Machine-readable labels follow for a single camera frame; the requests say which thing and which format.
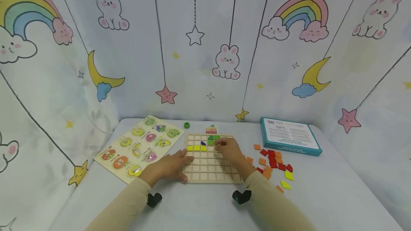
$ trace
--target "wooden peg puzzle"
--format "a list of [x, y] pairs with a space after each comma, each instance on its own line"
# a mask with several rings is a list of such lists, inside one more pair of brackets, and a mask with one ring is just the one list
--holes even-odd
[[232, 135], [187, 134], [185, 148], [187, 148], [187, 155], [194, 156], [194, 160], [182, 167], [181, 172], [187, 176], [188, 183], [240, 184], [243, 182], [240, 174], [230, 166], [229, 161], [214, 150], [214, 142], [225, 137], [234, 138]]

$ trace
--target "blue cloud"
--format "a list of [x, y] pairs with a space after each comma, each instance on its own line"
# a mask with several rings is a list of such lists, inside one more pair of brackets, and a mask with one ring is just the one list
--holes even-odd
[[110, 92], [111, 85], [108, 83], [98, 83], [97, 84], [97, 100], [101, 102], [103, 99], [107, 98], [107, 93]]
[[307, 96], [314, 95], [315, 91], [317, 91], [313, 85], [308, 83], [304, 83], [300, 85], [298, 88], [293, 89], [292, 93], [295, 96], [299, 96], [300, 98], [306, 98]]

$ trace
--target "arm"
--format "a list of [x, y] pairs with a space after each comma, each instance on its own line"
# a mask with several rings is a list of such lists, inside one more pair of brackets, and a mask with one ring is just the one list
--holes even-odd
[[230, 161], [251, 190], [250, 203], [255, 213], [268, 227], [278, 231], [316, 231], [298, 207], [247, 163], [235, 139], [216, 141], [217, 151]]
[[187, 182], [187, 176], [179, 169], [193, 160], [185, 156], [187, 150], [166, 155], [148, 165], [141, 175], [128, 184], [116, 198], [87, 226], [85, 231], [125, 231], [143, 211], [151, 188], [160, 179], [178, 179]]

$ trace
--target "crescent moon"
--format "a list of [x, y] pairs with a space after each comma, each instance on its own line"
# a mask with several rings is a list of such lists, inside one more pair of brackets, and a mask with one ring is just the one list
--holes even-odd
[[93, 81], [94, 85], [97, 86], [98, 83], [108, 83], [111, 85], [112, 88], [123, 84], [125, 78], [121, 79], [114, 79], [108, 78], [100, 75], [94, 65], [94, 50], [88, 54], [88, 71], [90, 72], [91, 80]]
[[311, 66], [304, 74], [302, 82], [308, 83], [310, 85], [313, 85], [314, 88], [316, 89], [316, 92], [321, 91], [325, 89], [330, 81], [327, 83], [319, 83], [318, 82], [318, 73], [320, 72], [321, 68], [324, 66], [324, 64], [330, 59], [331, 57], [324, 58], [323, 60], [316, 62]]

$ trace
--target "wooden puzzle board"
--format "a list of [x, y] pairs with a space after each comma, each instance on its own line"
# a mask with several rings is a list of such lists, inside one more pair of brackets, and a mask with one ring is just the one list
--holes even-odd
[[183, 130], [149, 115], [94, 160], [129, 184], [147, 165], [162, 158], [183, 133]]
[[182, 167], [188, 183], [240, 184], [238, 171], [230, 166], [221, 153], [214, 151], [214, 141], [232, 135], [187, 134], [185, 148], [194, 160]]

